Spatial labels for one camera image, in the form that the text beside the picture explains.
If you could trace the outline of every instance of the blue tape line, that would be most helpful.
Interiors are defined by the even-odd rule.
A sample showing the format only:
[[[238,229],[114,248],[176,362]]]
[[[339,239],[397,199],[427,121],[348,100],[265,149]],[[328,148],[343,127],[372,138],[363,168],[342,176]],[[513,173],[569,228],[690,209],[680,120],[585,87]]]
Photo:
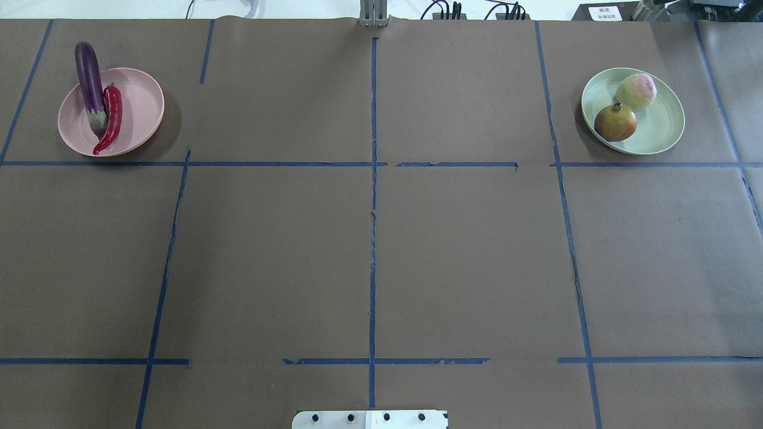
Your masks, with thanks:
[[[489,357],[399,357],[376,358],[382,365],[482,365]]]
[[[553,163],[552,167],[627,167],[627,168],[726,168],[739,167],[738,163]],[[763,166],[760,164],[751,164],[750,166]]]
[[[628,356],[628,357],[560,357],[562,365],[580,363],[763,363],[763,356]]]
[[[517,163],[399,163],[396,167],[513,167]]]
[[[157,161],[8,161],[6,166],[55,166],[55,167],[182,167],[181,162]]]
[[[729,135],[729,140],[731,141],[731,148],[734,152],[734,157],[736,158],[736,162],[739,165],[739,172],[742,174],[742,181],[745,184],[745,190],[747,191],[747,199],[750,200],[750,205],[752,206],[752,214],[755,216],[755,222],[758,223],[758,232],[760,232],[760,235],[763,236],[763,220],[761,219],[760,210],[758,209],[758,202],[755,200],[755,196],[752,194],[752,188],[750,188],[750,181],[747,179],[747,172],[745,171],[744,166],[742,166],[742,157],[739,155],[739,148],[736,145],[736,139],[734,138],[734,133],[731,131],[731,125],[729,125],[729,119],[726,116],[726,109],[723,107],[723,102],[720,99],[720,94],[718,93],[718,87],[716,86],[715,82],[715,76],[713,75],[713,71],[710,68],[710,62],[707,60],[707,53],[705,52],[705,44],[702,41],[702,32],[700,31],[700,24],[698,21],[694,22],[694,33],[697,35],[697,42],[700,45],[700,54],[702,55],[702,62],[705,64],[705,70],[707,71],[707,75],[710,78],[710,87],[713,89],[713,94],[716,98],[716,103],[718,104],[718,109],[720,110],[721,118],[723,119],[723,126],[726,129],[726,133]]]
[[[8,161],[6,166],[68,166],[68,167],[182,167],[182,161]],[[376,163],[387,166],[387,163]],[[373,163],[322,163],[312,161],[192,161],[191,167],[370,167]]]
[[[376,44],[371,40],[371,275],[369,293],[369,410],[376,408]]]
[[[575,253],[575,240],[572,237],[572,225],[570,222],[570,214],[567,206],[567,195],[565,194],[564,179],[562,176],[561,157],[559,156],[559,142],[556,139],[556,131],[554,130],[554,123],[551,119],[551,95],[549,93],[549,79],[546,74],[546,61],[543,59],[543,43],[540,37],[539,22],[535,21],[535,35],[538,45],[538,59],[540,61],[540,72],[543,78],[543,92],[546,97],[546,111],[549,116],[549,130],[551,132],[551,138],[554,142],[554,160],[556,161],[556,175],[559,181],[559,194],[562,196],[562,212],[565,216],[565,228],[567,230],[567,244],[569,246],[570,256],[572,258],[572,268],[575,271],[575,289],[578,293],[578,314],[580,316],[581,333],[583,334],[583,348],[585,349],[586,358],[591,358],[591,342],[588,338],[588,323],[585,317],[585,307],[583,305],[583,291],[580,286],[580,275],[578,273],[578,258]],[[588,362],[588,385],[591,388],[591,404],[594,409],[594,420],[596,422],[596,428],[601,429],[601,413],[599,409],[599,394],[596,388],[596,376],[594,374],[594,364]]]
[[[11,144],[13,132],[15,131],[16,124],[18,123],[18,117],[21,116],[21,109],[24,108],[24,102],[27,100],[29,88],[32,86],[32,79],[34,79],[34,74],[37,72],[37,66],[40,65],[40,58],[43,56],[43,51],[45,50],[45,44],[47,43],[48,36],[50,36],[51,28],[53,28],[52,19],[48,20],[48,26],[45,29],[43,41],[40,43],[40,49],[37,50],[37,57],[34,58],[32,70],[30,70],[29,77],[27,77],[27,85],[24,86],[24,91],[21,93],[21,99],[18,101],[18,106],[16,107],[16,113],[13,115],[13,121],[11,121],[11,127],[8,129],[8,136],[5,138],[5,144],[2,147],[2,152],[0,152],[0,166],[3,165],[3,162],[5,161],[5,154],[8,153],[8,145]]]
[[[283,359],[283,363],[284,365],[368,365],[369,360],[365,357],[318,357],[300,359],[296,362],[288,359]]]
[[[185,180],[188,178],[188,160],[191,159],[191,150],[185,155],[185,165],[183,166],[183,175],[180,179],[180,190],[178,191],[178,201],[175,204],[175,216],[172,219],[172,233],[169,235],[169,246],[167,248],[167,259],[164,262],[164,274],[162,275],[162,288],[159,290],[159,303],[156,305],[156,318],[153,322],[153,333],[151,334],[151,345],[148,351],[148,361],[146,363],[146,374],[143,377],[143,391],[140,394],[140,405],[138,406],[138,417],[135,428],[140,429],[143,426],[143,413],[146,410],[146,400],[148,399],[148,388],[151,383],[151,368],[154,364],[156,355],[156,340],[159,337],[159,325],[162,323],[162,309],[164,307],[164,298],[167,293],[167,281],[169,279],[169,264],[172,261],[172,252],[175,249],[175,238],[177,237],[178,217],[180,215],[180,206],[183,202],[183,193],[185,192]]]
[[[489,361],[489,357],[377,357],[377,365],[482,365]],[[369,359],[364,357],[350,358],[307,358],[296,362],[283,359],[284,365],[368,365]]]
[[[311,161],[194,161],[192,167],[373,167],[387,163],[317,163]]]
[[[207,62],[209,61],[209,51],[212,48],[212,34],[214,33],[214,19],[209,20],[209,33],[207,33],[207,49],[204,52],[204,63],[201,65],[201,78],[198,82],[204,85],[204,79],[207,77]]]
[[[91,357],[0,357],[0,365],[146,365],[148,359],[99,359]],[[190,359],[157,359],[154,365],[191,366]]]
[[[178,365],[178,366],[187,366],[188,368],[190,368],[191,360],[190,359],[154,359],[153,364],[154,365]]]

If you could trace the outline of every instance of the plate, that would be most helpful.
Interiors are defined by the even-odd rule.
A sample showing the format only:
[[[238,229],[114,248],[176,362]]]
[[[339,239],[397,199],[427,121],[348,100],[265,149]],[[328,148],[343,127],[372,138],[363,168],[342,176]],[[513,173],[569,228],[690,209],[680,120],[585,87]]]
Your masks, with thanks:
[[[153,77],[138,69],[124,67],[101,72],[104,88],[112,83],[122,94],[122,126],[117,139],[98,155],[93,155],[98,138],[90,130],[79,85],[69,92],[58,111],[61,138],[82,155],[101,158],[130,152],[146,143],[162,121],[164,94]]]
[[[606,141],[594,130],[599,111],[614,104],[617,86],[628,76],[646,73],[629,67],[607,69],[592,77],[583,88],[581,107],[583,119],[591,133],[601,143],[631,155],[653,155],[675,145],[684,133],[684,107],[670,87],[649,74],[657,87],[657,98],[644,110],[636,112],[636,132],[623,141]]]

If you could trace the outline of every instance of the eggplant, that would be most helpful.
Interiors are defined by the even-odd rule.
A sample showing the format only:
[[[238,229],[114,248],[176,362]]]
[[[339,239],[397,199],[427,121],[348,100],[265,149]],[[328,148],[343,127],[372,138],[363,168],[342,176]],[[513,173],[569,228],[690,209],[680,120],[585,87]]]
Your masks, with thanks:
[[[100,140],[106,134],[108,115],[103,99],[103,85],[101,85],[101,70],[98,69],[98,58],[95,57],[95,50],[89,43],[79,42],[77,48],[74,49],[74,59],[77,62],[79,87],[82,90],[82,98],[85,100],[88,123],[90,123],[90,129]]]

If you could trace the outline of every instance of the white cable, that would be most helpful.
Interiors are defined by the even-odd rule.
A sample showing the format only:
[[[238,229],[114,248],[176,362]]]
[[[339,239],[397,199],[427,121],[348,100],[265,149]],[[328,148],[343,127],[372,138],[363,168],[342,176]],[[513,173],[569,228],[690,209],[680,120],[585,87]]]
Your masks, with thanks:
[[[259,2],[257,0],[252,0],[252,8],[249,10],[249,13],[246,14],[245,18],[254,18],[254,14],[257,13],[257,5]]]

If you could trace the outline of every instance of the label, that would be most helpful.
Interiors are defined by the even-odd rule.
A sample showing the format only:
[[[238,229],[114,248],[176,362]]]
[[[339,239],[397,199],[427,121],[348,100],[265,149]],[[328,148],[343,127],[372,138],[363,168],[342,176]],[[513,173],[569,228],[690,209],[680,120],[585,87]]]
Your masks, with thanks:
[[[591,19],[594,21],[622,21],[620,10],[617,6],[597,6],[588,8]]]

